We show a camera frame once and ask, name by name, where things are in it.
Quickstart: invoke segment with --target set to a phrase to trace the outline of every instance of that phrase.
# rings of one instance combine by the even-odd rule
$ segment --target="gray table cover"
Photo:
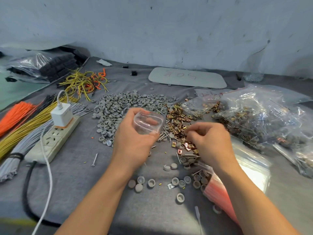
[[[96,63],[98,58],[90,58],[81,71],[102,72],[103,66]],[[153,83],[148,75],[154,67],[128,64],[129,69],[122,68],[123,63],[109,61],[112,67],[105,67],[106,75],[112,82],[107,84],[110,93],[138,90],[141,94],[164,94],[166,96],[186,98],[186,94],[194,94],[195,87],[167,86]],[[138,72],[131,76],[131,70]],[[221,74],[227,88],[236,89],[244,86],[238,81],[234,72],[210,70]],[[312,96],[312,80],[298,81],[292,77],[266,75],[261,84],[286,87]],[[39,103],[47,94],[57,93],[54,85],[49,86],[28,97],[28,101]],[[96,91],[92,99],[99,100],[104,90]],[[87,103],[84,96],[81,102]],[[51,162],[53,174],[53,193],[45,219],[62,223],[81,202],[87,192],[105,172],[111,158],[112,148],[98,141],[96,133],[97,120],[92,114],[85,115],[70,138]],[[155,143],[152,156],[147,166],[142,166],[133,175],[146,178],[144,189],[137,194],[126,187],[116,211],[110,232],[113,234],[200,234],[195,215],[195,206],[199,207],[203,234],[242,234],[241,229],[225,213],[217,215],[212,210],[212,203],[195,190],[192,185],[186,189],[168,189],[167,184],[173,177],[183,178],[190,175],[179,166],[178,170],[166,172],[163,165],[178,162],[175,150],[170,142]],[[91,167],[95,154],[98,153],[96,166]],[[303,234],[311,234],[313,224],[313,180],[298,174],[290,163],[273,151],[267,157],[272,163],[271,180],[267,196],[287,217],[291,224]],[[21,193],[28,167],[21,162],[16,175],[11,181],[0,185],[0,217],[26,218],[22,210]],[[146,187],[149,179],[155,179],[157,185],[153,189]],[[45,165],[37,165],[33,170],[29,184],[29,203],[37,215],[41,215],[49,190],[49,178]],[[185,195],[185,202],[178,205],[175,201],[177,193]]]

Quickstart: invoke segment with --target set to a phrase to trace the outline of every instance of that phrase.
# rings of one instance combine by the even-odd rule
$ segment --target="power strip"
[[[63,144],[74,131],[80,122],[79,116],[74,116],[69,125],[65,128],[57,128],[53,126],[43,137],[43,145],[45,154],[49,162],[53,160],[57,152],[61,149]],[[46,164],[41,143],[38,141],[36,145],[25,155],[24,158],[27,162],[37,161],[37,163]]]

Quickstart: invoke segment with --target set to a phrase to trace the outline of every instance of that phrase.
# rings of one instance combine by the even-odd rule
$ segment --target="white wall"
[[[0,0],[0,44],[70,38],[119,62],[313,76],[313,0]]]

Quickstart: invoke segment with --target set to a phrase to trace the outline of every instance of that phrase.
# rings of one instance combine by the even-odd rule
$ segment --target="forearm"
[[[104,175],[89,191],[56,232],[56,235],[107,234],[131,172],[111,163]]]
[[[239,165],[217,175],[227,189],[244,234],[299,234]]]

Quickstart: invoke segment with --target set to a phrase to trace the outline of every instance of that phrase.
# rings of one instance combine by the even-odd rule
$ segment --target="whiteboard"
[[[149,80],[157,83],[180,86],[201,86],[207,88],[227,87],[226,82],[220,74],[174,68],[157,67],[150,73]]]

